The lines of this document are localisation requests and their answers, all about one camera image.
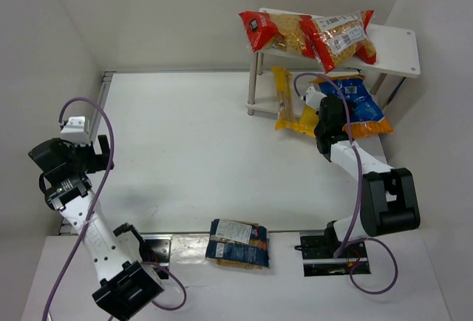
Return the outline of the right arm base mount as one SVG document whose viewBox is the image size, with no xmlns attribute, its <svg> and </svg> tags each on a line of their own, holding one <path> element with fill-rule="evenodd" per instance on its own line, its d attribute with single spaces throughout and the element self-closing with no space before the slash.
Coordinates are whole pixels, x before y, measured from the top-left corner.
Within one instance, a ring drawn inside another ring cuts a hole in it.
<svg viewBox="0 0 473 321">
<path fill-rule="evenodd" d="M 305 277 L 349 275 L 353 267 L 355 267 L 354 275 L 371 274 L 364 243 L 348 246 L 339 257 L 334 257 L 324 231 L 315 230 L 301 232 L 299 245 L 294 249 L 302 255 Z"/>
</svg>

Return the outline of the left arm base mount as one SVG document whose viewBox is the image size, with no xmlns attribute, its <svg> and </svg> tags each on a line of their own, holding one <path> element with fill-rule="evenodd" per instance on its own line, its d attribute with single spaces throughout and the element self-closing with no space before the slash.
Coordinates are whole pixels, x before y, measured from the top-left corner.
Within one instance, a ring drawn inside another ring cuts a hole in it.
<svg viewBox="0 0 473 321">
<path fill-rule="evenodd" d="M 140 244 L 140 256 L 144 262 L 153 262 L 169 270 L 171 256 L 170 234 L 145 234 Z"/>
</svg>

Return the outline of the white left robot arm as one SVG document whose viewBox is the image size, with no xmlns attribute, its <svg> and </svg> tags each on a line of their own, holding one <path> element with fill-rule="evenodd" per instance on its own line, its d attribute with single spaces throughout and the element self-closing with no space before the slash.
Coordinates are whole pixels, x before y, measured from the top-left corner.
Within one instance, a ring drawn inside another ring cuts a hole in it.
<svg viewBox="0 0 473 321">
<path fill-rule="evenodd" d="M 112 229 L 103 215 L 89 175 L 113 169 L 108 138 L 94 146 L 52 138 L 33 148 L 29 156 L 40 168 L 40 189 L 47 205 L 61 214 L 82 237 L 92 258 L 100 287 L 92 295 L 96 305 L 116 320 L 130 320 L 164 291 L 158 274 L 143 261 L 146 244 L 128 223 Z"/>
</svg>

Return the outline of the blue orange pasta bag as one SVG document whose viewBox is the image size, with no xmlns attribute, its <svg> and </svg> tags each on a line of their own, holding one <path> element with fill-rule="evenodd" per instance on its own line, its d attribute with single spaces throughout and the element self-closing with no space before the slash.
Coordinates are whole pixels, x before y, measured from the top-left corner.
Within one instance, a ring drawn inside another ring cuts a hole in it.
<svg viewBox="0 0 473 321">
<path fill-rule="evenodd" d="M 335 89 L 328 81 L 317 78 L 311 81 L 320 92 L 326 97 L 333 96 L 340 98 L 341 92 L 347 102 L 350 111 L 350 128 L 352 138 L 365 138 L 377 134 L 393 133 L 389 121 L 384 117 L 383 112 L 372 99 L 364 86 L 364 76 L 347 75 L 331 77 L 330 80 L 338 87 Z"/>
</svg>

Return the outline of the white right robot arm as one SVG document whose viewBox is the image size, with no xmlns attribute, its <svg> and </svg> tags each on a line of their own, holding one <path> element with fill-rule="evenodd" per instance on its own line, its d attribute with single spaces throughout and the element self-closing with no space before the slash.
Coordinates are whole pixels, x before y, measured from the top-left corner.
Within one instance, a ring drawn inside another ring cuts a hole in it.
<svg viewBox="0 0 473 321">
<path fill-rule="evenodd" d="M 351 140 L 344 126 L 346 106 L 337 97 L 321 99 L 315 128 L 319 152 L 357 182 L 352 217 L 327 224 L 327 249 L 339 257 L 351 243 L 368 237 L 405 232 L 421 224 L 412 173 L 395 169 L 364 151 Z"/>
</svg>

